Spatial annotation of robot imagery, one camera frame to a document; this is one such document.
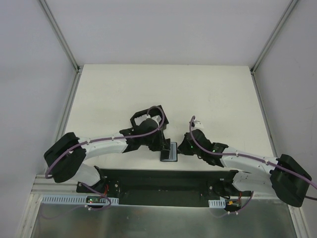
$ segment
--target purple cable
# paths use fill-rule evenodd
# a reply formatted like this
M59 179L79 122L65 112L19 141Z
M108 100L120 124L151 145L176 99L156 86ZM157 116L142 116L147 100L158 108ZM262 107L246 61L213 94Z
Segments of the purple cable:
M161 112L162 114L162 119L161 119L161 122L158 126L158 128L154 129L153 131L150 131L148 133L145 133L145 134L141 134L141 135L129 135L129 136L119 136L119 137L115 137L115 138L112 138L112 137L106 137L106 138L100 138L100 139L95 139L95 140L91 140L90 143L94 143L94 142L100 142L100 141L107 141L107 140L120 140L120 139L129 139L129 138L139 138L139 137L143 137L143 136L148 136L148 135L151 135L155 132L157 132L158 130L161 129L161 127L163 126L163 123L164 123L164 120L165 120L165 114L163 112L163 110L158 107L158 106L153 106L153 107L150 107L147 111L147 115L149 114L150 110L153 109L153 108L157 108L159 109L159 111ZM67 149L64 153L62 153L52 164L51 166L48 168L48 170L45 172L45 178L46 179L51 179L52 176L49 176L50 172L52 171L52 169L54 168L54 166L65 156L67 155L70 151L73 151L74 149L76 149L77 147L79 146L82 146L82 145L85 145L85 144L88 144L88 141L84 141L84 142L81 142L81 143L78 143L72 147L70 147L69 149ZM93 210L93 211L101 211L101 210L105 210L107 209L109 206L111 206L111 200L105 196L104 194L100 193L100 192L97 192L96 190L90 188L87 184L85 183L82 183L87 189L89 189L91 192L93 193L96 193L98 194L99 196L105 198L109 204L107 206L103 206L102 208L93 208L93 207L90 207L90 210ZM46 217L45 215L43 215L43 212L42 212L42 207L40 208L39 210L39 213L40 213L40 216L43 217L44 219L47 219L47 220L52 220L52 219L55 219L55 218L58 218L58 217L61 217L71 211L74 211L76 210L77 208L80 208L80 207L85 207L85 205L79 205L79 206L76 206L76 207L73 207L72 209L62 213L62 214L59 214L55 217Z
M108 204L107 206L103 206L102 208L93 208L93 207L90 207L91 210L93 210L93 211L101 211L101 210L107 209L107 208L111 205L111 200L110 200L107 196L105 196L104 194L102 194L102 193L100 193L100 192L97 192L96 190L90 188L87 184L85 184L85 183L83 183L83 182L82 182L81 184L84 185L84 186L85 186L87 189L89 189L91 192L100 195L101 197L105 198L105 199L109 202L109 204ZM42 211L43 207L41 206L40 209L39 209L39 214L40 214L41 217L43 217L43 218L46 219L46 220L53 220L53 219L56 219L56 218L58 218L58 217L62 217L62 216L64 216L64 215L66 215L67 213L69 213L69 212L71 212L71 211L74 211L74 210L76 210L77 208L80 208L80 207L86 207L86 205L78 205L78 206L75 206L75 207L73 207L72 209L69 209L68 211L66 211L66 212L64 212L64 213L62 213L62 214L59 214L59 215L57 215L57 216L47 217L47 216L43 215L43 211Z
M192 123L194 122L195 118L196 118L195 116L192 116L192 119L191 119L191 121L189 122L189 133L190 133L190 136L192 137L194 143L195 143L201 150L203 150L203 151L205 151L206 153L211 154L211 155L242 156L242 157L246 157L246 158L249 158L249 159L252 159L252 160L256 160L256 161L259 161L259 162L262 162L262 163L266 163L265 160L260 159L260 158L257 158L257 157L254 157L254 156L252 156L252 155L245 155L245 154L237 154L237 155L236 155L235 153L215 153L215 152L211 152L211 151L209 151L209 150L206 150L206 149L203 148L200 144L198 144L197 140L196 140L196 139L194 138L194 136L193 136L192 126L191 126L191 125L192 125ZM300 175L300 174L298 174L298 173L296 173L296 172L294 172L294 171L288 170L288 169L286 169L286 168L284 168L284 167L282 167L282 166L280 166L280 165L276 165L276 164L274 164L274 163L272 163L272 162L270 162L270 161L268 161L267 164L268 164L268 165L272 165L272 166L274 166L274 167L276 167L276 168L278 168L278 169L280 169L280 170L283 170L283 171L285 171L285 172L288 172L288 173L290 173L290 174L292 174L292 175L294 175L294 176L296 176L296 177L298 177L298 178L304 180L305 182L307 182L307 183L309 183L311 186L313 186L315 189L317 189L317 184L315 184L314 182L310 181L308 178L306 178L306 177L304 177L304 176L302 176L302 175Z
M252 200L253 198L253 195L254 195L254 192L251 192L251 195L249 197L249 200L246 202L246 204L243 205L243 207L241 207L237 212L241 212L245 209L245 207L250 203L250 201Z
M220 215L220 216L216 216L214 213L211 212L210 209L209 209L209 212L210 212L210 214L211 214L213 217L215 217L215 218L223 218L223 217L229 215L229 214L226 212L226 213L223 213L223 214Z
M153 109L153 108L157 108L160 110L161 114L162 114L162 120L158 126L158 128L154 129L153 131L150 131L148 133L145 133L145 134L141 134L141 135L129 135L129 136L118 136L118 137L115 137L115 138L112 138L112 137L106 137L106 138L99 138L99 139L94 139L94 140L91 140L89 143L94 143L94 142L100 142L100 141L107 141L107 140L120 140L120 139L130 139L130 138L140 138L140 137L143 137L143 136L148 136L148 135L151 135L155 132L157 132L158 130L161 129L161 127L163 126L163 123L164 123L164 120L165 120L165 114L163 112L163 110L158 107L158 106L153 106L153 107L150 107L147 111L147 115L149 114L150 110ZM51 179L53 178L53 176L49 176L50 172L52 171L52 169L54 168L54 166L65 156L67 155L70 151L73 151L74 149L76 149L77 147L79 146L82 146L82 145L86 145L88 143L88 141L84 141L84 142L81 142L79 144L76 144L72 147L70 147L68 150L66 150L64 153L62 153L52 164L51 166L48 168L48 170L45 172L45 178L46 179Z

